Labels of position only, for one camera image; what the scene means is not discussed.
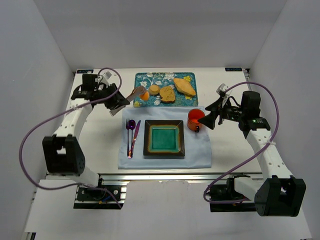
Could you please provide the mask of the metal tongs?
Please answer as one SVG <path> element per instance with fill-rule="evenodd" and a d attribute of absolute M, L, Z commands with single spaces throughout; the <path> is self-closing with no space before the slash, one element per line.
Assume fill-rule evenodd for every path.
<path fill-rule="evenodd" d="M 144 95 L 147 92 L 147 89 L 144 86 L 139 86 L 133 89 L 131 94 L 126 98 L 128 103 L 122 104 L 118 106 L 116 109 L 110 110 L 109 113 L 111 116 L 115 116 L 118 112 L 124 109 L 127 105 L 129 105 L 136 97 Z"/>

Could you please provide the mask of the round orange bread roll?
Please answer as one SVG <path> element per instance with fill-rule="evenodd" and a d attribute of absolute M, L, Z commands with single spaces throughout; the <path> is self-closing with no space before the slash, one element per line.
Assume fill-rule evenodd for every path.
<path fill-rule="evenodd" d="M 150 94 L 149 94 L 148 91 L 146 91 L 145 93 L 141 94 L 141 95 L 139 96 L 139 98 L 140 98 L 141 100 L 143 100 L 143 101 L 148 101 L 149 98 L 150 98 Z"/>

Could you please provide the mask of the small pale round bun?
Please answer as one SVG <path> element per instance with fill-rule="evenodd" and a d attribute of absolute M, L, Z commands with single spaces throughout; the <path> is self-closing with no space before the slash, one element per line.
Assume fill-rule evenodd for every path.
<path fill-rule="evenodd" d="M 149 90 L 148 90 L 149 94 L 152 95 L 152 96 L 156 96 L 159 94 L 160 92 L 160 87 L 156 84 L 153 84 L 149 87 Z"/>

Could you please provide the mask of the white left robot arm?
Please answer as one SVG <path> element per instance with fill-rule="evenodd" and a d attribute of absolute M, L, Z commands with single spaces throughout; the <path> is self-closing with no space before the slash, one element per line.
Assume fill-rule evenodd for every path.
<path fill-rule="evenodd" d="M 97 187 L 99 174 L 86 166 L 85 155 L 78 139 L 87 117 L 102 99 L 102 104 L 116 115 L 130 101 L 119 91 L 115 83 L 108 82 L 110 72 L 103 74 L 85 73 L 82 83 L 77 86 L 71 97 L 68 113 L 52 136 L 42 140 L 42 147 L 46 167 L 49 173 L 58 176 L 67 176 L 75 182 Z"/>

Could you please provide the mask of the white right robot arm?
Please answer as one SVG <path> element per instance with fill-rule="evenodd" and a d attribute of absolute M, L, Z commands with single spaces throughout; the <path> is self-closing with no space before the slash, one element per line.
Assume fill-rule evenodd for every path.
<path fill-rule="evenodd" d="M 260 94 L 245 91 L 241 104 L 235 106 L 225 92 L 219 90 L 218 94 L 219 99 L 205 108 L 209 114 L 199 122 L 210 129 L 214 129 L 216 119 L 219 125 L 223 120 L 237 122 L 254 151 L 252 159 L 258 161 L 263 183 L 229 170 L 223 174 L 228 177 L 225 189 L 208 185 L 203 194 L 204 200 L 212 207 L 235 207 L 244 203 L 246 207 L 253 207 L 260 216 L 296 217 L 300 212 L 306 184 L 303 179 L 294 177 L 282 160 L 273 142 L 269 123 L 260 116 Z"/>

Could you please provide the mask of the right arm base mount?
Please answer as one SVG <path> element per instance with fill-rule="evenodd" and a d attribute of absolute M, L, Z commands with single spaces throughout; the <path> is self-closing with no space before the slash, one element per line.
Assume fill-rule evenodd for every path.
<path fill-rule="evenodd" d="M 246 174 L 231 174 L 226 180 L 225 184 L 213 185 L 207 195 L 211 201 L 235 201 L 244 200 L 246 197 L 234 190 L 235 178 L 245 177 L 251 178 Z M 252 201 L 242 201 L 228 204 L 212 204 L 210 203 L 211 213 L 240 213 L 240 212 L 256 212 L 255 204 Z"/>

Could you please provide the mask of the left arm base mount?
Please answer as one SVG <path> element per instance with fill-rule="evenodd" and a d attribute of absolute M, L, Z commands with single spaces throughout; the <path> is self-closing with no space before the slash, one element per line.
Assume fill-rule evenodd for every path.
<path fill-rule="evenodd" d="M 109 180 L 101 177 L 98 188 L 107 189 L 113 197 L 105 190 L 97 190 L 78 186 L 75 194 L 74 209 L 82 210 L 120 210 L 126 199 L 128 182 L 121 180 Z"/>

